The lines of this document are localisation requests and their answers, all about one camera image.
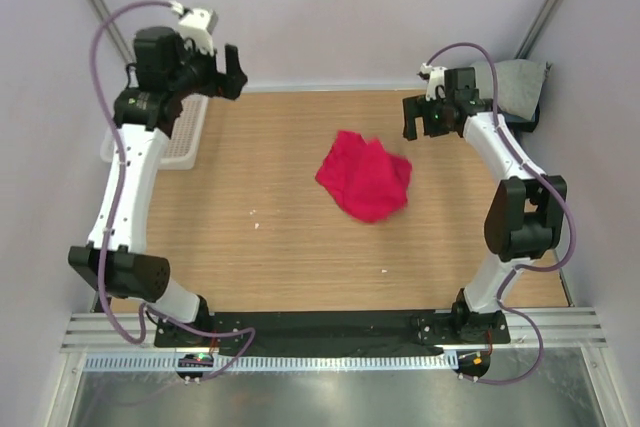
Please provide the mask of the red t-shirt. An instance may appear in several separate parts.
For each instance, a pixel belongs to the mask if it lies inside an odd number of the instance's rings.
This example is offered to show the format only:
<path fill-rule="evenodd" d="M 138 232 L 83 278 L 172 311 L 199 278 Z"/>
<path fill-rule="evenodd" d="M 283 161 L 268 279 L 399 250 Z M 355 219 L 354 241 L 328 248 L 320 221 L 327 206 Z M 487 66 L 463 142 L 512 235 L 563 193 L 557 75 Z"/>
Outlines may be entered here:
<path fill-rule="evenodd" d="M 411 175 L 411 162 L 388 152 L 379 139 L 341 130 L 315 180 L 343 212 L 376 223 L 407 206 Z"/>

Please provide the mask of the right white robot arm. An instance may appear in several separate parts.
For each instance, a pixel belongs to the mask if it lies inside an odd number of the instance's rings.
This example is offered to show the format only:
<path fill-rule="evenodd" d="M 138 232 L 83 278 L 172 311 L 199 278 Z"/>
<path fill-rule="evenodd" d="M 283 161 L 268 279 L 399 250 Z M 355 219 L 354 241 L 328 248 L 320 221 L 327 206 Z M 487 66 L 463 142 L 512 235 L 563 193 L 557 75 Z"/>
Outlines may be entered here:
<path fill-rule="evenodd" d="M 523 271 L 554 249 L 564 221 L 567 184 L 549 176 L 518 146 L 504 116 L 483 99 L 473 68 L 422 64 L 422 95 L 403 101 L 403 136 L 457 133 L 479 154 L 497 188 L 484 221 L 487 256 L 462 288 L 449 312 L 417 318 L 425 345 L 479 344 L 508 340 L 502 298 Z"/>

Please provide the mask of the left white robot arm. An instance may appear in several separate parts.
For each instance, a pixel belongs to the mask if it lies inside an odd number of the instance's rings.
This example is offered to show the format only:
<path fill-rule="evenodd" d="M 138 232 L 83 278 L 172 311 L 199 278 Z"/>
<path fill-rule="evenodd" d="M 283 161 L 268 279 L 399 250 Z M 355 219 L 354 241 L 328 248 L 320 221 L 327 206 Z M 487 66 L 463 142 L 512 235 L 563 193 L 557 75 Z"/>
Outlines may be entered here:
<path fill-rule="evenodd" d="M 102 205 L 86 243 L 70 248 L 68 263 L 102 304 L 133 299 L 161 320 L 178 323 L 178 336 L 199 347 L 212 334 L 207 303 L 172 278 L 167 259 L 147 254 L 149 207 L 184 100 L 235 100 L 248 78 L 236 46 L 225 45 L 220 71 L 216 51 L 169 27 L 139 30 L 133 48 L 127 84 L 106 114 L 114 151 Z"/>

